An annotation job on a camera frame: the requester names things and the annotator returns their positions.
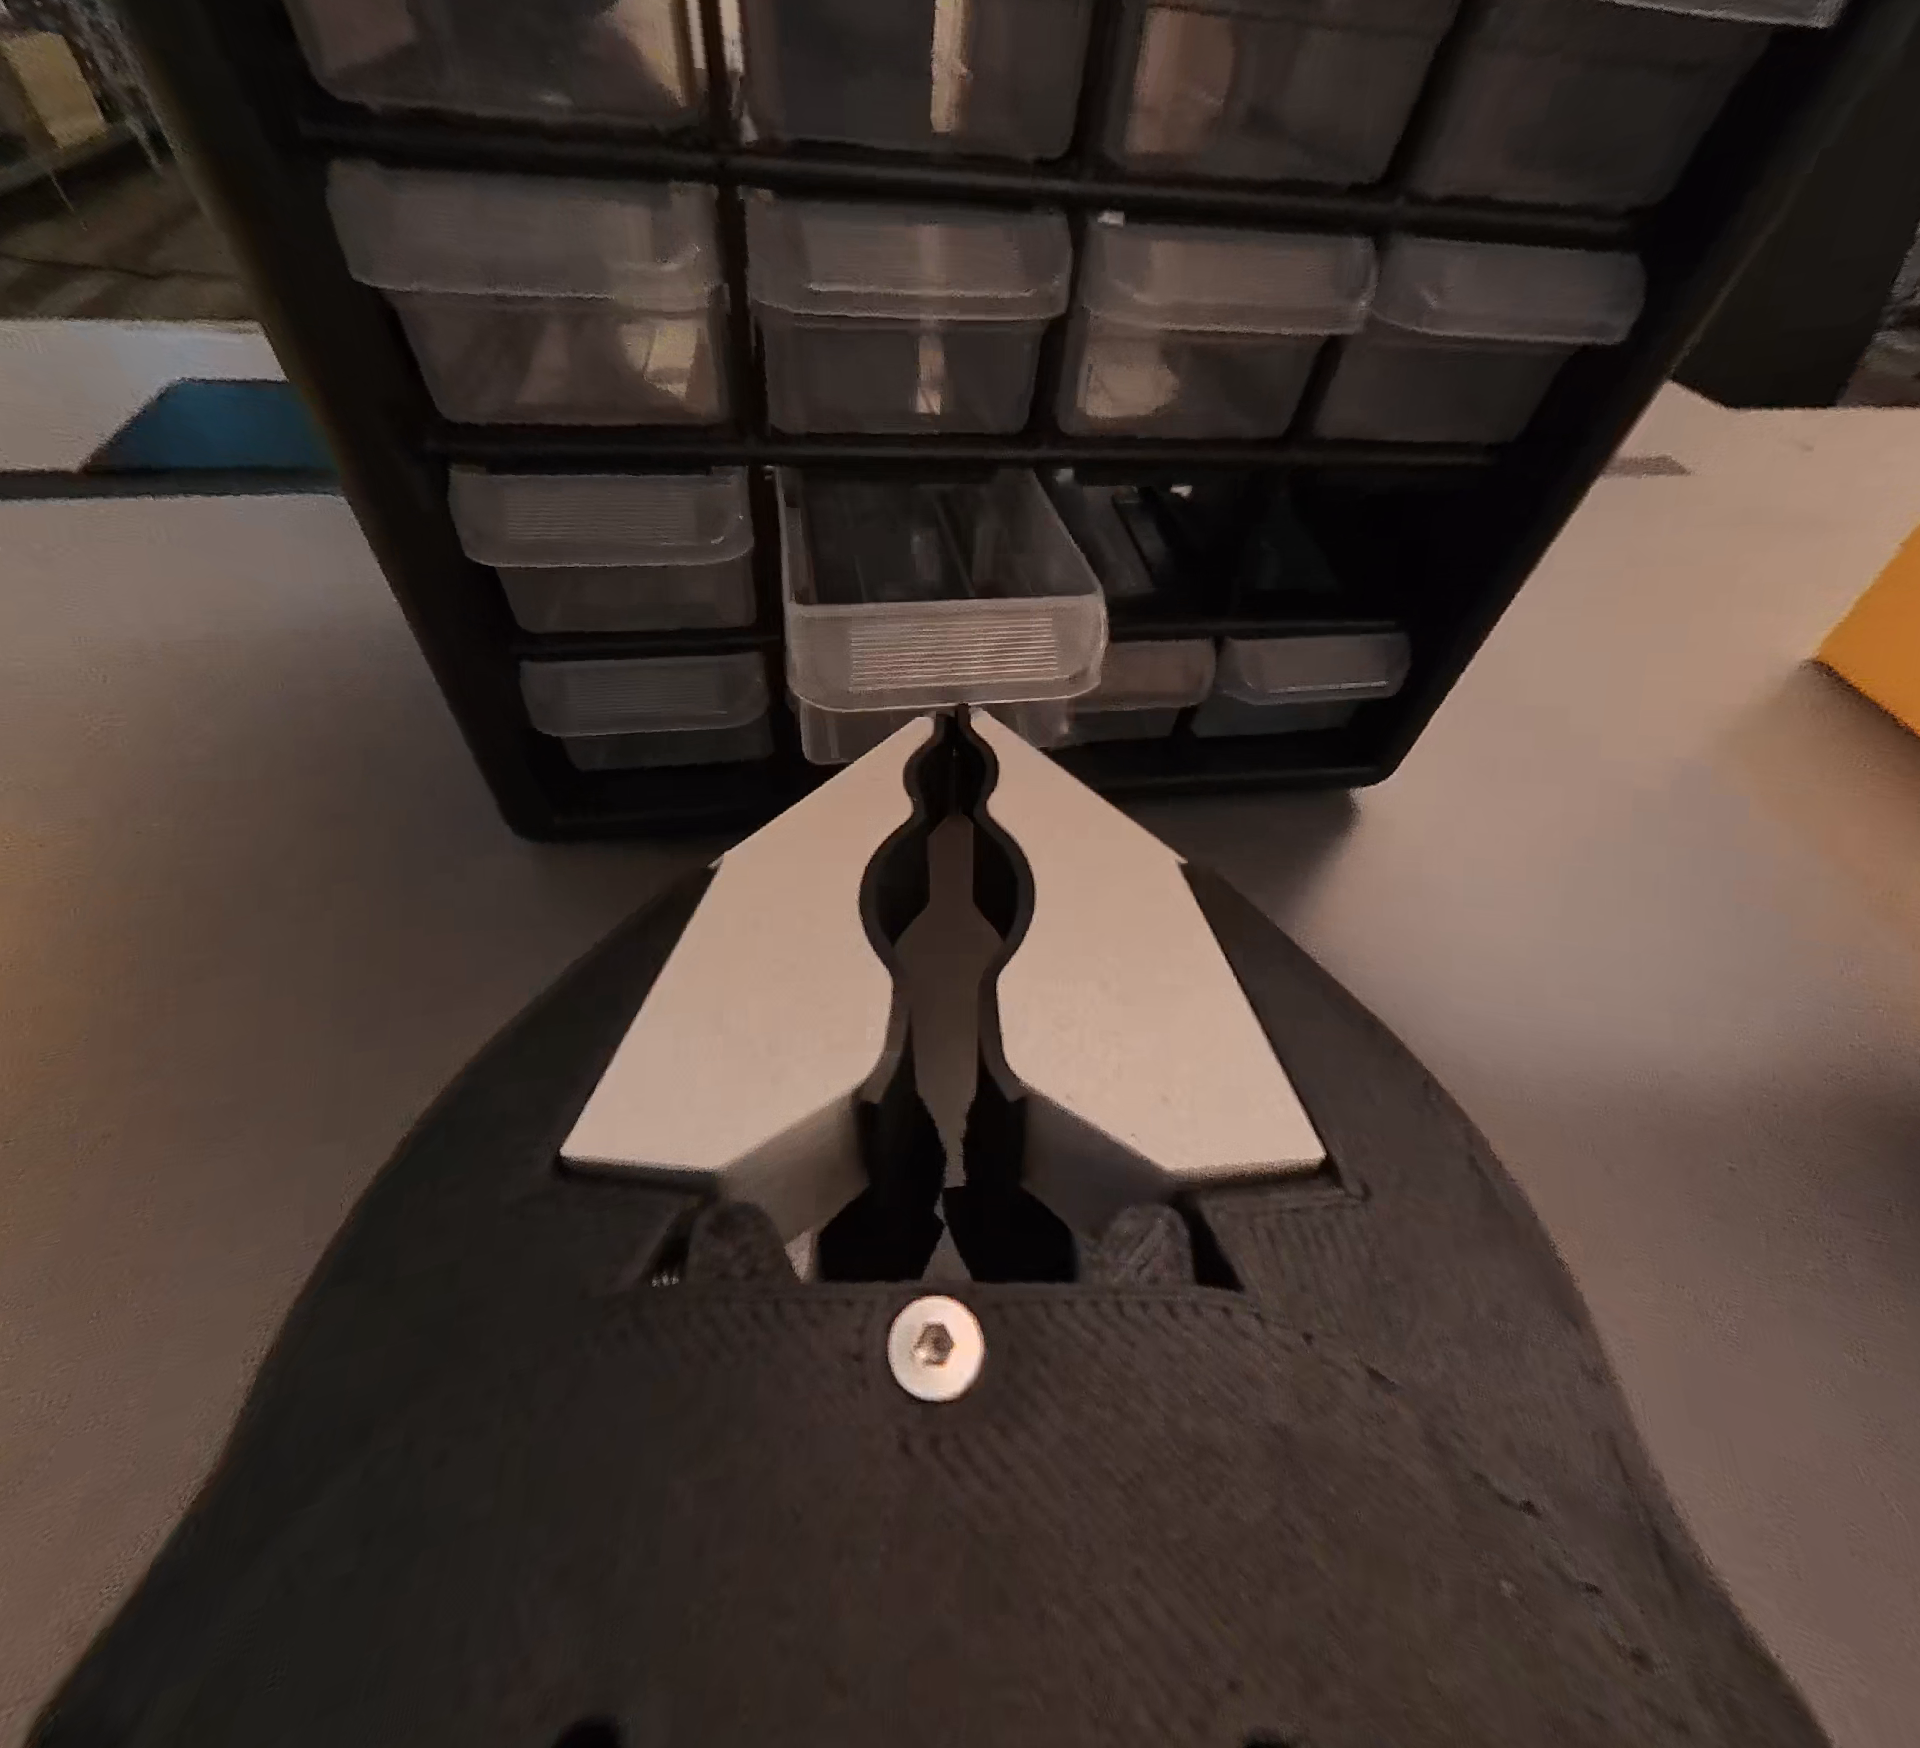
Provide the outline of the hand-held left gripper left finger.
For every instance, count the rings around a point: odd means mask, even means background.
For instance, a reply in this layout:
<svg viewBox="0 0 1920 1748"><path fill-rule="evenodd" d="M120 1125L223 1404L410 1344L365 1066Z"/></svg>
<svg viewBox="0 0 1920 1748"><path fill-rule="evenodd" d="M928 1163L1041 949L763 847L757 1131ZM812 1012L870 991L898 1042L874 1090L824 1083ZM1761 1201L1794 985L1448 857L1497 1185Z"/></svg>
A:
<svg viewBox="0 0 1920 1748"><path fill-rule="evenodd" d="M906 945L934 910L953 713L907 717L723 853L559 1150L811 1237L823 1281L925 1281L947 1146Z"/></svg>

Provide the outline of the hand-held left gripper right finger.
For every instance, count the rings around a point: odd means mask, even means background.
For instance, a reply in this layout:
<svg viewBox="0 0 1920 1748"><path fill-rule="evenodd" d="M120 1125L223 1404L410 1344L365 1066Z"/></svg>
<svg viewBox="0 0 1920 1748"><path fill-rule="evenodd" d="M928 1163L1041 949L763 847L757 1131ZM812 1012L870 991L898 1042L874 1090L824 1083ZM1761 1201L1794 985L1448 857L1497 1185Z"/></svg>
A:
<svg viewBox="0 0 1920 1748"><path fill-rule="evenodd" d="M1233 1281L1199 1207L1325 1146L1188 862L987 711L956 715L979 984L959 1150L971 1281Z"/></svg>

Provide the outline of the yellow plastic bin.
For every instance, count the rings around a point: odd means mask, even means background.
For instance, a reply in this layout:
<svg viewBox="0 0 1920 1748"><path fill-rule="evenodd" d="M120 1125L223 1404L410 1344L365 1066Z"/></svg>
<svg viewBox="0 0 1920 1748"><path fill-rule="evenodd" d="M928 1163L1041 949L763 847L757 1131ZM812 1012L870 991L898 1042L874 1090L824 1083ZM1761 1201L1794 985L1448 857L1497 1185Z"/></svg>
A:
<svg viewBox="0 0 1920 1748"><path fill-rule="evenodd" d="M1917 535L1860 592L1813 663L1917 735Z"/></svg>

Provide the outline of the blue flat mat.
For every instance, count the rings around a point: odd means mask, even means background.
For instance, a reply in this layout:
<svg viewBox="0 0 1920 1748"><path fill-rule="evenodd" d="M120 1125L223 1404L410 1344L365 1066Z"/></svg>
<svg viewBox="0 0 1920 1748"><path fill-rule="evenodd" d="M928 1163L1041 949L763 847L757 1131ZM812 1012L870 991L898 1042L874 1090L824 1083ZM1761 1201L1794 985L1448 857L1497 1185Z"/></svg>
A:
<svg viewBox="0 0 1920 1748"><path fill-rule="evenodd" d="M176 379L132 411L84 472L331 483L339 469L286 379Z"/></svg>

